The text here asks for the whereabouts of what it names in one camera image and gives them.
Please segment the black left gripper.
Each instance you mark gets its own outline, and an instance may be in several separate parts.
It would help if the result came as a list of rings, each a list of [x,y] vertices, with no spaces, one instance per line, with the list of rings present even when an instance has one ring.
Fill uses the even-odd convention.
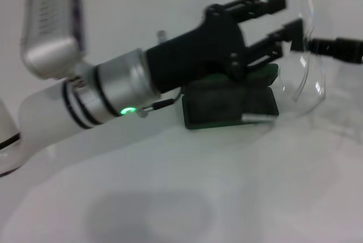
[[[197,28],[145,52],[153,84],[165,93],[212,73],[231,76],[231,64],[241,62],[246,52],[238,23],[286,7],[287,0],[235,0],[223,6],[211,5]]]

